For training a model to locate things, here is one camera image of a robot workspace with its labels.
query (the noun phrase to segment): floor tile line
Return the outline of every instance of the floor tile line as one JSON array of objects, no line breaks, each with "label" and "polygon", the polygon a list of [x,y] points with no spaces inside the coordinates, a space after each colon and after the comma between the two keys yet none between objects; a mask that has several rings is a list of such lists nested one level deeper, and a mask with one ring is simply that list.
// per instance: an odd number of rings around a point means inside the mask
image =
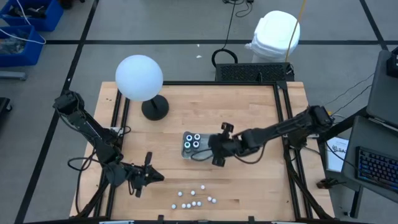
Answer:
[{"label": "floor tile line", "polygon": [[[228,40],[228,44],[247,44],[251,40]],[[183,45],[224,44],[225,40],[84,40],[84,45]],[[48,40],[50,45],[81,44],[80,40]],[[299,45],[378,45],[378,40],[300,40]]]},{"label": "floor tile line", "polygon": [[[70,87],[73,75],[75,74],[75,70],[76,70],[76,67],[77,67],[79,59],[80,59],[81,51],[83,50],[84,41],[87,38],[87,34],[88,34],[89,29],[90,29],[90,25],[91,25],[91,23],[93,21],[93,18],[94,18],[94,14],[95,14],[98,2],[99,2],[99,0],[94,0],[93,1],[93,5],[92,5],[90,13],[88,15],[88,18],[87,18],[83,33],[81,34],[80,42],[79,42],[78,47],[76,49],[75,56],[73,57],[72,63],[70,65],[70,68],[69,68],[69,71],[68,71],[68,75],[67,75],[67,77],[65,79],[65,82],[63,84],[62,91],[68,90],[69,87]],[[40,153],[39,153],[39,157],[38,157],[38,159],[36,161],[36,165],[34,167],[33,173],[32,173],[32,175],[30,177],[28,186],[26,188],[26,191],[25,191],[25,194],[24,194],[24,198],[22,199],[22,203],[21,203],[21,205],[20,205],[20,207],[18,209],[18,213],[17,213],[16,219],[15,219],[15,222],[14,222],[16,224],[23,223],[24,220],[25,220],[26,213],[27,213],[27,211],[29,209],[29,205],[30,205],[30,202],[32,200],[35,188],[36,188],[37,183],[39,181],[40,173],[41,173],[41,171],[43,169],[45,158],[47,157],[47,154],[48,154],[49,149],[50,149],[50,145],[51,145],[51,142],[52,142],[52,138],[54,136],[55,129],[57,128],[58,119],[59,119],[58,114],[56,112],[54,112],[54,114],[52,116],[52,119],[51,119],[51,122],[50,122],[50,126],[49,126],[49,128],[47,130],[47,134],[45,135],[44,142],[43,142],[42,148],[41,148]]]},{"label": "floor tile line", "polygon": [[386,42],[384,41],[383,36],[381,35],[379,28],[377,27],[376,21],[374,20],[374,18],[373,18],[373,16],[372,16],[372,13],[371,13],[371,11],[369,10],[368,5],[366,4],[366,1],[365,1],[365,0],[359,0],[359,2],[360,2],[361,5],[362,5],[362,8],[363,8],[363,10],[364,10],[364,12],[365,12],[365,15],[366,15],[366,17],[368,18],[368,21],[369,21],[369,23],[370,23],[370,25],[371,25],[371,27],[372,27],[372,29],[373,29],[374,34],[375,34],[376,37],[377,37],[377,40],[378,40],[379,43],[380,43],[381,48],[382,48],[383,50],[387,50],[387,44],[386,44]]}]

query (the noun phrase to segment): black lamp base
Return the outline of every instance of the black lamp base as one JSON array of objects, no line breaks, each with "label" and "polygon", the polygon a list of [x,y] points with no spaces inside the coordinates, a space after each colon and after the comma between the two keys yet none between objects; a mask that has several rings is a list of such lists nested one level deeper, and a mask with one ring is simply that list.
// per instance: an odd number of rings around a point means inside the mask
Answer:
[{"label": "black lamp base", "polygon": [[164,96],[156,95],[153,99],[142,102],[141,110],[147,119],[158,121],[169,112],[169,102]]}]

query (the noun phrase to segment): blue storage crate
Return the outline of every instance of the blue storage crate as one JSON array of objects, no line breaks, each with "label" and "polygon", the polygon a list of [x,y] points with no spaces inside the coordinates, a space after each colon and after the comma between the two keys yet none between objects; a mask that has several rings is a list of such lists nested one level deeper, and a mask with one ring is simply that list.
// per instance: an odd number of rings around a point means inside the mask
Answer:
[{"label": "blue storage crate", "polygon": [[[61,5],[59,5],[57,0],[19,0],[22,7],[25,4],[46,4],[48,8],[45,12],[46,18],[39,19],[39,18],[27,18],[30,24],[35,27],[38,31],[53,31],[60,20],[63,9]],[[4,19],[10,26],[23,26],[28,25],[23,17],[11,17],[8,16],[7,13],[9,12],[11,6],[19,7],[18,2],[16,0],[8,0],[6,5],[0,11],[0,18]]]},{"label": "blue storage crate", "polygon": [[[43,42],[44,40],[35,31],[33,26],[14,26],[14,27],[0,27],[4,32],[8,34],[18,34],[18,30],[29,34],[29,40],[35,40]],[[0,32],[0,39],[9,38],[8,35]],[[43,49],[42,44],[26,42],[24,51],[19,54],[0,54],[0,67],[11,67],[11,66],[24,66],[24,65],[35,65],[39,60],[40,53]]]}]

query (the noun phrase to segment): wooden tabletop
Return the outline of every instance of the wooden tabletop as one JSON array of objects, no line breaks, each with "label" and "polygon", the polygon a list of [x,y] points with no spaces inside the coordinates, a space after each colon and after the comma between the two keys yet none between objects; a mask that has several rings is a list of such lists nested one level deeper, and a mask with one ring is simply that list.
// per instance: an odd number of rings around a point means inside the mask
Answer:
[{"label": "wooden tabletop", "polygon": [[[307,99],[303,83],[288,83],[293,114],[303,111]],[[116,97],[116,84],[104,82],[99,93],[94,118],[104,127],[109,127]],[[264,157],[254,165],[239,162],[233,157],[226,159],[225,167],[206,162],[195,162],[181,157],[182,133],[220,133],[221,123],[229,122],[237,133],[247,128],[267,127],[278,123],[275,98],[271,86],[164,86],[161,95],[169,101],[170,111],[160,121],[149,121],[141,112],[141,102],[130,102],[127,125],[132,132],[124,137],[124,162],[142,165],[146,152],[153,152],[152,165],[165,176],[163,182],[143,188],[141,198],[130,196],[127,182],[116,189],[112,219],[156,220],[164,215],[165,220],[247,220],[254,216],[261,220],[294,220],[290,199],[289,181],[283,147],[280,138],[267,143]],[[287,119],[283,94],[280,91],[284,119]],[[120,124],[123,110],[119,112]],[[308,146],[317,148],[314,140]],[[86,156],[92,147],[87,145]],[[302,150],[302,161],[307,186],[325,211],[334,216],[328,190],[317,189],[316,183],[325,178],[320,156]],[[245,157],[257,159],[259,153]],[[90,200],[98,188],[101,167],[92,164],[81,176],[80,209]],[[197,192],[191,196],[191,190]],[[297,188],[302,217],[305,210],[302,194]],[[216,198],[216,204],[208,202],[207,196]],[[104,195],[101,214],[108,199]],[[182,203],[201,201],[201,207],[182,209]],[[75,215],[72,206],[71,215]]]}]

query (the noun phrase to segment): black cable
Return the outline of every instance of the black cable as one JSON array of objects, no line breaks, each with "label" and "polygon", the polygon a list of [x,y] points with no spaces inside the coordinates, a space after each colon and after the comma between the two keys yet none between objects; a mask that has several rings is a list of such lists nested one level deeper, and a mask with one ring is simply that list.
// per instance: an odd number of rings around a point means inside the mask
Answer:
[{"label": "black cable", "polygon": [[[238,0],[223,0],[223,3],[225,3],[225,4],[234,4],[234,3],[232,3],[232,2],[237,2],[237,1],[238,1]],[[236,3],[236,5],[243,4],[245,1],[246,1],[246,0],[243,0],[243,1],[239,2],[239,3]]]},{"label": "black cable", "polygon": [[[96,152],[95,152],[95,148],[93,148],[93,152],[91,153],[91,155],[89,156],[89,158],[92,159],[93,156],[95,155],[95,153],[96,153]],[[73,167],[72,165],[70,165],[70,161],[68,161],[68,166],[69,166],[70,168],[79,171],[79,174],[78,174],[78,177],[77,177],[76,194],[75,194],[75,208],[76,208],[77,214],[80,213],[78,199],[79,199],[79,189],[80,189],[80,177],[81,177],[81,173],[82,173],[84,170],[87,170],[87,169],[89,168],[89,166],[90,166],[90,164],[91,164],[91,159],[85,160],[85,161],[83,162],[83,164],[81,165],[81,169],[77,169],[77,168]],[[90,161],[90,162],[89,162],[89,164],[87,165],[87,167],[84,168],[84,166],[86,165],[87,161]]]},{"label": "black cable", "polygon": [[355,99],[357,99],[359,96],[361,96],[370,86],[372,86],[371,84],[368,85],[360,94],[356,95],[351,101],[349,101],[347,104],[345,104],[344,106],[342,106],[341,108],[338,108],[338,110],[336,112],[334,112],[333,114],[331,114],[331,116],[333,116],[334,114],[336,114],[337,112],[339,112],[341,109],[345,108],[346,106],[348,106],[352,101],[354,101]]},{"label": "black cable", "polygon": [[224,47],[222,47],[221,49],[224,49],[226,46],[226,43],[228,42],[229,30],[231,29],[232,18],[234,17],[235,6],[236,6],[236,2],[234,2],[234,6],[232,7],[231,19],[229,20],[229,26],[228,26],[228,31],[226,33],[225,44],[224,44]]},{"label": "black cable", "polygon": [[314,152],[314,153],[318,154],[319,156],[321,155],[320,152],[316,151],[315,149],[311,149],[311,148],[309,148],[309,147],[307,147],[307,146],[304,146],[303,148],[299,149],[299,150],[298,150],[298,153],[301,153],[301,150],[302,150],[302,149],[306,149],[306,150],[308,150],[308,151]]},{"label": "black cable", "polygon": [[330,104],[330,103],[336,101],[338,98],[340,98],[341,96],[345,95],[348,91],[352,90],[353,88],[355,88],[356,86],[358,86],[358,85],[361,84],[362,82],[365,82],[366,80],[368,80],[368,79],[369,79],[370,77],[372,77],[373,75],[374,75],[374,73],[373,73],[372,75],[368,76],[366,79],[364,79],[364,80],[360,81],[359,83],[355,84],[354,86],[348,88],[344,93],[338,95],[334,100],[331,100],[331,101],[325,103],[323,106],[326,106],[326,105],[328,105],[328,104]]},{"label": "black cable", "polygon": [[352,163],[348,162],[347,160],[341,158],[338,154],[336,154],[336,152],[329,146],[329,144],[328,144],[327,142],[325,142],[325,144],[326,144],[326,146],[329,148],[329,150],[330,150],[331,153],[333,153],[337,158],[341,159],[343,162],[347,163],[347,164],[350,165],[352,168],[354,168],[354,170],[355,170],[356,172],[360,172],[361,175],[363,175],[364,177],[369,178],[369,179],[371,179],[371,180],[377,182],[378,184],[382,185],[384,188],[387,188],[387,189],[389,189],[389,190],[394,190],[391,186],[389,186],[389,185],[387,185],[387,184],[385,184],[385,183],[382,183],[382,182],[380,182],[380,181],[374,179],[373,177],[369,176],[368,174],[365,174],[364,172],[362,172],[362,170],[358,169],[358,168],[357,168],[356,166],[354,166]]},{"label": "black cable", "polygon": [[204,150],[200,150],[200,151],[194,152],[194,153],[191,155],[191,160],[197,161],[197,162],[202,162],[202,161],[205,161],[205,160],[208,160],[208,159],[212,158],[213,155],[210,155],[210,156],[208,156],[208,157],[206,157],[206,158],[204,158],[204,159],[196,159],[196,158],[193,157],[194,155],[197,155],[197,154],[202,153],[202,152],[207,152],[207,151],[211,151],[211,149],[204,149]]},{"label": "black cable", "polygon": [[134,192],[136,191],[136,189],[134,188],[134,184],[132,184],[130,181],[127,181],[127,184],[129,186],[129,194],[134,195]]},{"label": "black cable", "polygon": [[262,155],[264,155],[265,148],[266,148],[266,145],[265,145],[265,144],[262,145],[261,154],[260,154],[260,156],[258,157],[258,159],[256,159],[255,161],[245,161],[245,160],[239,158],[239,157],[238,157],[237,155],[235,155],[235,154],[233,154],[233,156],[234,156],[237,160],[239,160],[239,161],[241,161],[241,162],[243,162],[243,163],[245,163],[245,164],[256,164],[256,163],[258,163],[258,162],[262,159]]},{"label": "black cable", "polygon": [[226,44],[228,43],[228,37],[229,37],[229,31],[231,30],[231,24],[232,24],[232,18],[234,17],[234,11],[235,11],[235,6],[236,1],[233,1],[233,8],[232,8],[232,13],[231,13],[231,19],[229,20],[229,26],[228,26],[228,31],[227,31],[227,35],[226,35],[226,39],[225,39],[225,44],[222,48],[216,50],[213,52],[213,55],[211,56],[211,63],[213,64],[213,66],[216,68],[216,55],[218,54],[218,52],[226,52],[227,54],[229,54],[230,56],[232,56],[232,58],[234,58],[234,63],[238,63],[238,56],[236,56],[236,54],[228,49],[225,49]]},{"label": "black cable", "polygon": [[[245,10],[240,10],[240,11],[236,12],[236,13],[235,13],[235,16],[238,17],[238,18],[243,18],[243,17],[249,15],[250,12],[253,10],[253,5],[252,5],[251,3],[249,3],[249,4],[248,4],[248,2],[246,1],[246,6],[247,6],[248,8],[245,9]],[[247,10],[249,10],[248,13],[246,13],[246,14],[244,14],[244,15],[242,15],[242,16],[239,16],[239,15],[238,15],[240,12],[246,12]]]},{"label": "black cable", "polygon": [[314,152],[314,153],[318,154],[319,156],[321,155],[320,152],[316,151],[315,149],[311,149],[311,148],[309,148],[307,146],[304,146],[303,148],[308,150],[308,151]]}]

